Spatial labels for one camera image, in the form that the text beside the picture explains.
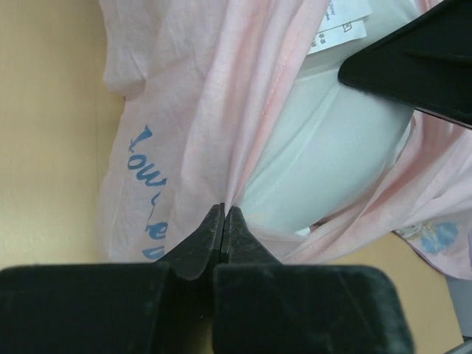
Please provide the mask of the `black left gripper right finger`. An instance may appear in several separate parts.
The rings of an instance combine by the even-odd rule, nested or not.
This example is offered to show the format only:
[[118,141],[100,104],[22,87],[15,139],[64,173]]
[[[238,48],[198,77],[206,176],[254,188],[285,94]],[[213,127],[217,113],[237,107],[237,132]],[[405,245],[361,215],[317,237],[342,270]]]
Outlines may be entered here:
[[215,353],[413,353],[393,282],[365,265],[283,265],[237,207],[213,271]]

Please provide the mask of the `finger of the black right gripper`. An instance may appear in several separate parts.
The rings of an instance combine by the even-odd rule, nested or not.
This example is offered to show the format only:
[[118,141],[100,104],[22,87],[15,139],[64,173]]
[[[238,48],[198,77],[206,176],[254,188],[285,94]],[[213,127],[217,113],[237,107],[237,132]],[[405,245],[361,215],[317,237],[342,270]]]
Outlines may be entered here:
[[351,55],[344,85],[471,127],[471,1],[442,1]]

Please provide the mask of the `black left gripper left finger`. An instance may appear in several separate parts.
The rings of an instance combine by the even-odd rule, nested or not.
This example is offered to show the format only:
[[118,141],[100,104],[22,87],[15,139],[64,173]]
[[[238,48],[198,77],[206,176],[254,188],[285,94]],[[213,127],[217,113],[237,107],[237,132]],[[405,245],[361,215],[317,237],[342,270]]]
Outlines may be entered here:
[[3,353],[209,353],[224,207],[153,263],[1,272]]

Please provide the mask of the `pink printed pillowcase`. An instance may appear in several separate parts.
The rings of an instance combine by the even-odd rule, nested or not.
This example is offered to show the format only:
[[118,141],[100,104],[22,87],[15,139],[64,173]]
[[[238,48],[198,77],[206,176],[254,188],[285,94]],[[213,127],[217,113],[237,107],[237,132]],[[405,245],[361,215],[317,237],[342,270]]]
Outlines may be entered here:
[[[157,260],[211,206],[240,208],[328,2],[101,2],[104,81],[125,101],[99,196],[104,260]],[[395,163],[350,206],[306,235],[246,222],[285,263],[325,263],[397,232],[469,280],[471,132],[414,111]]]

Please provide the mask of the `white pillow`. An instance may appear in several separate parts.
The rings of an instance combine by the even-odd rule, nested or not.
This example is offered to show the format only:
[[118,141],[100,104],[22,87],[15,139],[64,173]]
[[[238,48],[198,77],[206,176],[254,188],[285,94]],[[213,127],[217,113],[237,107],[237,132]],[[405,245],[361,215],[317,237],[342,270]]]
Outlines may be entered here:
[[397,159],[411,107],[346,87],[342,62],[422,13],[418,1],[368,1],[367,36],[308,55],[239,206],[256,226],[306,235],[356,202]]

